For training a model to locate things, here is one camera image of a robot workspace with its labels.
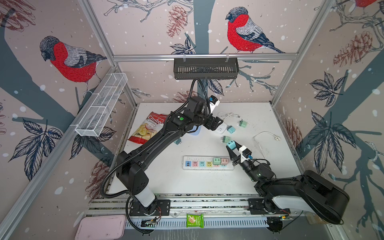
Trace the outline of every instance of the red bird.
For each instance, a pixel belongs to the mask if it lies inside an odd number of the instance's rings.
[[[84,48],[72,47],[60,42],[53,36],[48,36],[41,41],[40,51],[44,61],[49,59],[68,80],[87,83],[87,90],[83,92],[83,96],[91,92],[88,90],[88,80],[96,74],[97,65],[107,59]]]
[[[250,51],[256,49],[269,48],[278,53],[284,53],[265,36],[263,30],[257,26],[248,16],[248,11],[244,7],[231,9],[225,18],[228,20],[228,40],[240,51]]]

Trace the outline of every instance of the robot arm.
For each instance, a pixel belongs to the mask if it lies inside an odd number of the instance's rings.
[[[252,152],[235,141],[227,143],[227,150],[233,165],[239,164],[253,182],[257,193],[263,197],[267,212],[281,209],[300,209],[316,213],[325,221],[340,224],[349,202],[348,194],[317,173],[307,170],[303,175],[291,178],[272,179],[275,175],[269,161],[253,159]],[[266,163],[254,165],[257,160]]]

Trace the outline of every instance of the black mounting plate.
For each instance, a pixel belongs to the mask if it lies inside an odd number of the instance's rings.
[[[157,200],[156,207],[161,209],[162,216],[169,216],[170,200]],[[139,201],[134,201],[132,208],[129,211],[130,216],[146,216],[144,214],[144,208]],[[159,211],[156,209],[151,216],[160,216]]]
[[[264,210],[264,203],[262,198],[248,199],[248,206],[248,210],[251,212],[251,215],[267,214],[267,212]],[[275,214],[287,215],[287,213],[291,213],[289,209],[284,209],[284,211],[276,210]]]

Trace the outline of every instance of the cassava chips bag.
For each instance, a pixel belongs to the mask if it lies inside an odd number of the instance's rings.
[[[140,125],[140,127],[132,134],[128,140],[139,144],[146,143],[151,137],[155,136],[155,134],[163,128],[166,118],[166,114],[157,114],[151,112],[147,119]]]

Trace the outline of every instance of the white power socket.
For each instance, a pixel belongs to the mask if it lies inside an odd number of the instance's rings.
[[[223,132],[225,132],[225,130],[227,129],[228,125],[224,122],[222,124],[220,124],[220,126],[217,127],[217,129],[215,130],[215,132],[219,133],[219,134],[223,134]]]

